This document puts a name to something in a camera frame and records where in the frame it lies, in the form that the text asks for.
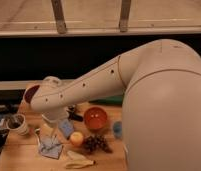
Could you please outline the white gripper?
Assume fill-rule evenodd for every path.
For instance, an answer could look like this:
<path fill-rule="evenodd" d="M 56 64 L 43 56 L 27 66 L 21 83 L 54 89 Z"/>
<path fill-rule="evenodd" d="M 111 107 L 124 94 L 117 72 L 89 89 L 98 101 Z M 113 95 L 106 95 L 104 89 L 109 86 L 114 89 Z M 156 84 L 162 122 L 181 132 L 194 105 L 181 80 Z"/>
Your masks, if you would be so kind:
<path fill-rule="evenodd" d="M 52 143 L 57 139 L 57 127 L 55 127 L 59 121 L 63 119 L 67 119 L 69 117 L 69 113 L 65 109 L 51 110 L 45 111 L 42 113 L 42 118 L 46 122 L 47 125 L 43 126 L 43 132 L 45 135 L 50 136 L 52 138 Z"/>

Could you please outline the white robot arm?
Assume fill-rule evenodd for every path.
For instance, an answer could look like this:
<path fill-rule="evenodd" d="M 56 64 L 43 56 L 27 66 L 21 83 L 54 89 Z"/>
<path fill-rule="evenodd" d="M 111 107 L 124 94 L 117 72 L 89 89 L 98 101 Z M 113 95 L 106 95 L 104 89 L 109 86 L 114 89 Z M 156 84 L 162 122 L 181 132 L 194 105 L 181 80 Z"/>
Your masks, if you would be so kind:
<path fill-rule="evenodd" d="M 30 106 L 56 115 L 119 94 L 128 171 L 201 171 L 201 57 L 180 41 L 152 41 L 68 85 L 48 77 Z"/>

